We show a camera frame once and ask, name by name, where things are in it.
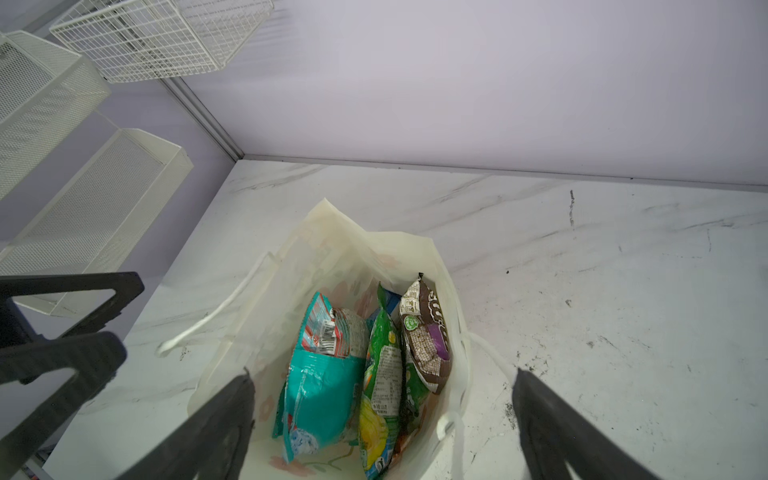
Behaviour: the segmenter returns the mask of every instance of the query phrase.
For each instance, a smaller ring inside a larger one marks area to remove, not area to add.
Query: wire basket
[[[83,55],[25,31],[0,34],[0,198],[109,93]]]
[[[113,83],[220,70],[272,0],[81,0],[51,27]]]
[[[190,170],[182,147],[142,130],[119,130],[0,252],[0,276],[117,271]],[[79,318],[90,312],[96,295],[15,301],[47,315]]]

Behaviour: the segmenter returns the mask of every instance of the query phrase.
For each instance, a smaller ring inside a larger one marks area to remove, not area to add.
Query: green circular logo
[[[415,330],[416,327],[419,326],[419,319],[414,317],[413,315],[408,315],[406,319],[403,321],[403,325],[406,326],[406,330]]]

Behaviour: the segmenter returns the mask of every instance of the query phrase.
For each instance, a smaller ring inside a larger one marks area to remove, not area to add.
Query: brown snack bag
[[[402,334],[407,337],[416,372],[430,392],[439,394],[451,373],[451,346],[437,293],[423,273],[400,299]]]

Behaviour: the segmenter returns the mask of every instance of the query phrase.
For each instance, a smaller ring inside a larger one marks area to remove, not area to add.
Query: shopping bag
[[[458,294],[431,239],[403,232],[367,232],[328,200],[315,206],[275,254],[267,254],[245,294],[237,318],[203,372],[187,410],[190,414],[233,377],[248,372],[255,385],[253,432],[241,478],[364,479],[359,448],[343,442],[315,455],[283,461],[282,439],[272,439],[280,390],[285,381],[302,318],[316,291],[332,305],[366,318],[376,308],[379,281],[404,293],[419,273],[431,280],[440,299],[452,348],[452,371],[429,406],[421,429],[390,466],[386,478],[420,478],[441,447],[445,430],[465,411],[471,383],[468,332]]]

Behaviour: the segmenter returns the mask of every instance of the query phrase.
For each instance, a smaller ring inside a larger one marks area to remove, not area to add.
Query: white marble countertop
[[[117,377],[45,470],[106,479],[187,417],[238,302],[199,320],[327,197],[367,230],[431,237],[468,327],[661,478],[763,478],[768,194],[369,167],[238,162],[128,334]],[[509,384],[472,354],[466,478],[525,460]],[[446,478],[444,449],[426,478]]]

